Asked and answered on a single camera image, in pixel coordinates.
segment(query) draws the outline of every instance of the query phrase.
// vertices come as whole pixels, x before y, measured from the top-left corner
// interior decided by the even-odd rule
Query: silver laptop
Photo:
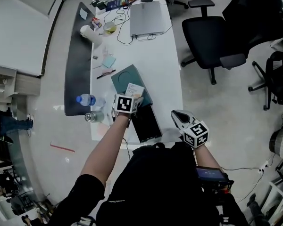
[[[130,10],[131,36],[165,31],[159,1],[133,4]]]

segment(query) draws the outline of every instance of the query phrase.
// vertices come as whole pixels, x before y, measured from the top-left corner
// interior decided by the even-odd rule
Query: blue sticky note
[[[110,68],[113,63],[115,62],[116,58],[114,58],[111,55],[107,55],[106,58],[103,60],[102,65],[104,65],[107,68]]]

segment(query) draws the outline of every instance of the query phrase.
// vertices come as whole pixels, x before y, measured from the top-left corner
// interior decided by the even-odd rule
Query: tabletop
[[[100,19],[101,23],[109,22],[115,19],[117,15],[125,12],[125,15],[115,19],[117,30],[111,34],[102,35],[103,42],[97,48],[94,47],[92,57],[98,56],[98,59],[91,59],[91,94],[95,96],[105,97],[106,105],[102,108],[105,114],[105,119],[102,122],[106,126],[112,124],[111,108],[114,101],[114,95],[117,93],[111,80],[111,75],[106,75],[100,79],[96,79],[101,75],[101,66],[103,53],[106,51],[116,58],[112,68],[116,70],[115,73],[124,68],[134,65],[153,101],[152,109],[156,120],[162,132],[162,137],[150,140],[142,145],[149,145],[154,142],[175,142],[179,140],[179,130],[176,128],[171,118],[171,111],[175,109],[183,109],[182,88],[180,80],[180,66],[177,58],[177,51],[175,46],[172,23],[165,0],[159,1],[162,11],[163,24],[165,26],[165,33],[156,36],[155,39],[148,40],[148,36],[139,37],[138,41],[130,37],[130,8],[129,9],[115,9],[111,12],[99,14],[97,9],[96,17]],[[95,30],[98,33],[104,33],[103,28]],[[103,137],[103,124],[91,123],[92,140],[99,141]],[[140,146],[134,125],[131,122],[129,128],[125,132],[124,138],[130,145]]]

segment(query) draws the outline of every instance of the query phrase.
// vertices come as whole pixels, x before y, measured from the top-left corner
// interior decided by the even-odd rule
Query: tile floor
[[[48,54],[45,76],[42,78],[41,95],[28,97],[27,110],[35,115],[35,127],[29,139],[36,165],[37,176],[44,194],[55,203],[62,200],[73,186],[80,170],[96,143],[91,140],[90,126],[82,116],[66,117],[64,114],[64,73],[67,60],[70,31],[77,5],[83,1],[91,11],[91,0],[67,0],[58,17]],[[213,0],[215,7],[208,8],[208,15],[221,16],[231,0]],[[178,59],[189,53],[181,23],[200,16],[200,9],[187,9],[174,5],[171,10],[173,31]],[[283,106],[272,104],[270,111],[263,111],[265,91],[250,94],[247,87],[260,83],[260,77],[251,62],[256,60],[263,68],[273,52],[269,43],[250,51],[247,63],[232,70],[216,69],[217,85],[212,86],[208,72],[197,63],[181,70],[184,109],[192,111],[210,128],[209,149],[227,169],[260,167],[272,153],[268,149],[269,138],[282,124]],[[50,147],[59,145],[75,150],[75,153]],[[121,150],[111,181],[119,175],[127,163],[127,151]],[[255,188],[258,202],[262,202],[268,182],[276,176],[273,168],[279,162],[274,158],[272,168],[266,170]],[[256,170],[229,171],[235,181],[232,193],[239,202],[253,188],[260,175]],[[247,199],[239,202],[242,211]]]

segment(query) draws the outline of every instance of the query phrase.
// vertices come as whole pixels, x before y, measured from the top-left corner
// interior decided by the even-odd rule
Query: power outlet
[[[269,166],[269,163],[268,163],[268,161],[266,161],[266,162],[260,167],[260,170],[258,170],[258,173],[259,173],[259,174],[262,174],[262,173],[263,173],[262,170],[265,170],[266,168],[268,168],[268,166]]]

